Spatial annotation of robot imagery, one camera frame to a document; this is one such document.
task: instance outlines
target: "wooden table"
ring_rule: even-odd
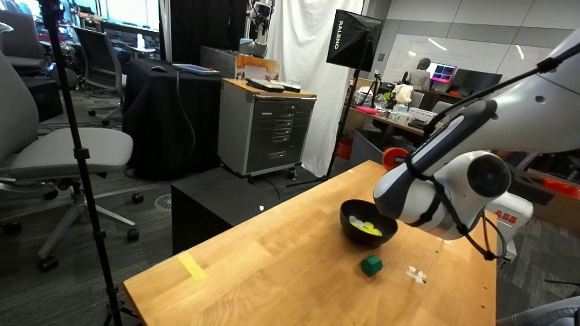
[[[363,162],[128,278],[126,291],[148,323],[496,323],[496,262],[467,238],[403,222],[378,249],[345,238],[342,202],[372,198],[383,171]],[[474,233],[483,238],[481,224]],[[369,253],[385,260],[376,276],[360,267]]]
[[[380,112],[369,113],[369,112],[362,112],[362,110],[358,110],[358,108],[353,108],[353,110],[358,112],[358,113],[362,113],[362,115],[372,117],[372,119],[376,119],[376,121],[382,121],[382,122],[392,124],[392,126],[396,126],[396,128],[407,130],[407,131],[411,131],[411,133],[423,135],[423,130],[421,130],[421,128],[411,126],[411,124],[401,122],[401,121],[398,121],[398,119],[392,119],[392,117],[389,117],[389,115],[385,115],[385,113],[380,113]]]

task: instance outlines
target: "white curtain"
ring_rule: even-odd
[[[278,0],[267,57],[282,77],[318,93],[304,166],[324,175],[329,168],[345,103],[349,68],[327,63],[336,8],[362,12],[363,0]]]

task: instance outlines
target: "small green object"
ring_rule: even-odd
[[[378,275],[383,269],[383,260],[378,255],[369,255],[362,260],[362,269],[372,276]]]

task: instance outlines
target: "monitor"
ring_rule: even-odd
[[[472,95],[498,84],[501,79],[503,74],[459,68],[450,88],[458,88],[463,95]]]
[[[429,66],[430,79],[436,83],[450,83],[456,70],[458,70],[458,64],[449,64],[449,63],[432,63]]]

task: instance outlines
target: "wall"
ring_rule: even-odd
[[[432,55],[434,61],[456,59],[447,63],[517,74],[574,28],[580,28],[580,0],[440,0],[438,5],[432,0],[392,0],[376,68],[385,70],[385,79],[401,77],[401,70]],[[430,37],[449,50],[434,46]]]

